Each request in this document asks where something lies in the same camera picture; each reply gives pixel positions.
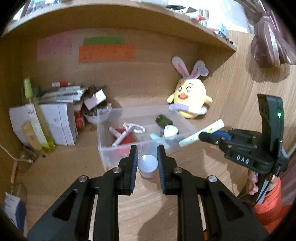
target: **clear plastic box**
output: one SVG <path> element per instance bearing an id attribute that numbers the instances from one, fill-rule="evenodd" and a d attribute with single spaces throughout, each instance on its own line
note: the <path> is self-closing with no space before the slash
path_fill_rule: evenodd
<path id="1" fill-rule="evenodd" d="M 159 114 L 173 121 L 174 126 L 179 130 L 178 135 L 152 140 L 151 133 L 160 134 L 160 127 L 155 122 Z M 157 146 L 160 144 L 165 146 L 168 155 L 181 149 L 179 146 L 181 140 L 197 132 L 197 129 L 177 111 L 169 110 L 168 105 L 116 108 L 107 112 L 100 110 L 97 116 L 98 147 L 105 170 L 118 166 L 120 159 L 129 155 L 131 145 L 137 145 L 139 158 L 146 154 L 156 157 Z M 123 128 L 125 122 L 145 127 L 146 133 L 132 133 L 134 143 L 112 147 L 113 134 L 109 131 L 109 126 L 115 129 Z"/>

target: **hand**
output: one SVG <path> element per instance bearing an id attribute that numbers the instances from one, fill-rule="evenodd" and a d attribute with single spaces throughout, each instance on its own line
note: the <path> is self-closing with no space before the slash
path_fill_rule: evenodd
<path id="1" fill-rule="evenodd" d="M 271 191 L 275 188 L 277 183 L 278 177 L 276 175 L 273 175 L 272 180 L 269 184 L 269 187 L 267 191 Z M 256 174 L 253 171 L 248 171 L 248 180 L 246 184 L 247 193 L 250 195 L 254 195 L 256 192 L 258 192 L 259 188 L 256 186 L 256 182 L 258 182 L 258 178 Z"/>

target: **green bottle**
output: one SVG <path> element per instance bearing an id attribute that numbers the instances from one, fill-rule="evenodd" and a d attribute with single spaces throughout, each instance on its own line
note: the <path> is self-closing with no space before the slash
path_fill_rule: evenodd
<path id="1" fill-rule="evenodd" d="M 29 78 L 24 80 L 24 87 L 25 97 L 28 103 L 26 104 L 26 108 L 34 132 L 39 143 L 42 146 L 43 151 L 46 153 L 52 153 L 56 147 L 53 138 L 46 126 L 46 121 L 44 119 L 43 113 L 38 106 L 36 96 L 33 94 Z"/>

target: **green paper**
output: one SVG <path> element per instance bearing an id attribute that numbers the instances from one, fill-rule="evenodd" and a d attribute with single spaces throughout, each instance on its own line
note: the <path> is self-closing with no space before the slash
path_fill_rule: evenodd
<path id="1" fill-rule="evenodd" d="M 83 45 L 99 45 L 99 44 L 124 44 L 124 38 L 119 37 L 94 37 L 84 38 Z"/>

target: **yellow plush toy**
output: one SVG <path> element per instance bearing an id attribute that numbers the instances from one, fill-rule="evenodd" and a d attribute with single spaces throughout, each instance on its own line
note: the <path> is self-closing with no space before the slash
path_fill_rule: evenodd
<path id="1" fill-rule="evenodd" d="M 204 115 L 207 108 L 204 103 L 210 104 L 212 98 L 205 94 L 205 86 L 199 76 L 207 76 L 208 69 L 205 63 L 199 60 L 195 63 L 191 75 L 189 75 L 183 60 L 173 57 L 172 63 L 176 70 L 183 76 L 179 80 L 175 92 L 168 97 L 170 110 L 177 110 L 185 118 L 193 119 L 198 115 Z"/>

